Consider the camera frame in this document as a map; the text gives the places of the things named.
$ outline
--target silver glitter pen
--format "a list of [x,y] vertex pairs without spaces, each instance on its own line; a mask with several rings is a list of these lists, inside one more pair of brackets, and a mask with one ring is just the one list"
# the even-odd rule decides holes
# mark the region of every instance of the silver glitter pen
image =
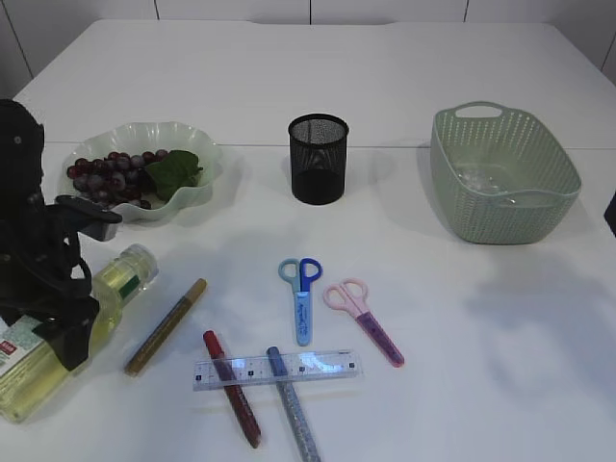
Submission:
[[[268,348],[269,365],[274,375],[287,375],[287,368],[285,363],[280,357],[280,351],[276,346]],[[299,398],[295,393],[292,382],[276,382],[276,388],[280,394],[282,405],[287,413],[287,419],[293,430],[295,436],[295,442],[299,448],[301,454],[301,460],[303,462],[321,462],[319,452],[317,451],[317,445],[310,433],[310,428],[304,417],[304,413],[301,411],[301,405],[299,404]]]

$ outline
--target green leaf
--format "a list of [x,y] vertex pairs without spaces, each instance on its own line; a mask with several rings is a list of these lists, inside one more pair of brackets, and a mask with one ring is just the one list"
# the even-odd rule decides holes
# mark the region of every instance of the green leaf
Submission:
[[196,186],[197,175],[202,170],[199,158],[189,151],[170,151],[161,162],[145,168],[156,185],[156,195],[168,201],[184,186]]

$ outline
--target bottle label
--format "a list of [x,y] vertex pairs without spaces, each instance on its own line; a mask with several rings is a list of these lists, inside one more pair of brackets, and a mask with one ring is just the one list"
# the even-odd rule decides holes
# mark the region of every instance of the bottle label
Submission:
[[22,316],[0,334],[0,377],[43,343],[43,339],[32,331],[39,324],[40,321],[34,318]]
[[118,291],[119,296],[122,297],[122,300],[128,295],[130,295],[135,289],[137,289],[140,282],[141,281],[139,280],[139,277],[137,275],[131,277],[130,280],[126,284],[124,284]]

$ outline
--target white bowl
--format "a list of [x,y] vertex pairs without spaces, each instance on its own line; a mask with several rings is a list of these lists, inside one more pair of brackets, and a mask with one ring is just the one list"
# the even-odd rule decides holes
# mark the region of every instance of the white bowl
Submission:
[[73,188],[72,180],[66,176],[66,169],[81,157],[88,160],[104,159],[112,151],[127,152],[133,156],[144,151],[156,152],[158,149],[183,149],[194,153],[199,158],[199,166],[203,167],[197,186],[180,188],[167,203],[152,200],[151,210],[119,204],[113,211],[122,215],[124,222],[155,220],[184,207],[207,202],[212,196],[213,164],[221,156],[220,148],[205,132],[179,122],[127,123],[111,132],[85,140],[64,161],[58,192],[79,194]]

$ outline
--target green plastic basket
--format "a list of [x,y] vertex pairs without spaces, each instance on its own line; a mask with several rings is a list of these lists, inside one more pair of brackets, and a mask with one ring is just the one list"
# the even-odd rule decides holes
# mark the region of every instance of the green plastic basket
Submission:
[[[488,107],[495,116],[460,116]],[[476,101],[439,112],[432,126],[432,180],[453,231],[477,244],[545,238],[575,202],[581,180],[534,115]]]

